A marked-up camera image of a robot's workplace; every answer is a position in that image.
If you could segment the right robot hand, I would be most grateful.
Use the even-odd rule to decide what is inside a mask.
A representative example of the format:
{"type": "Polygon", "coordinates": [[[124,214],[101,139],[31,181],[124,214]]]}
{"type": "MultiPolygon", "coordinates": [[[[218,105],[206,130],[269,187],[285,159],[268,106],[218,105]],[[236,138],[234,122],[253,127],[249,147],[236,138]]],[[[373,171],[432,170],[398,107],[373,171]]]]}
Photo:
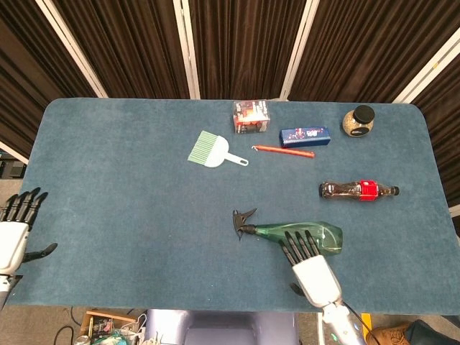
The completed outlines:
{"type": "Polygon", "coordinates": [[[302,235],[296,231],[292,236],[286,231],[285,238],[287,245],[283,240],[279,240],[278,244],[298,281],[291,288],[317,308],[338,303],[341,300],[341,287],[311,233],[305,230],[302,235]]]}

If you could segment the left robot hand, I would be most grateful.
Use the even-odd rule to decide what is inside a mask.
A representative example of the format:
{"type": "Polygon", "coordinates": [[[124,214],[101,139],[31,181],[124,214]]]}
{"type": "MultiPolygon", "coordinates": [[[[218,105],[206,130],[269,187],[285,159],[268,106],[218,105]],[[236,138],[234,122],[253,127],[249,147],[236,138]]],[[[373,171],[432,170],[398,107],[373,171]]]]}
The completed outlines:
{"type": "Polygon", "coordinates": [[[26,252],[29,233],[48,192],[40,188],[11,195],[1,205],[1,276],[12,277],[22,263],[42,259],[55,251],[57,243],[38,252],[26,252]]]}

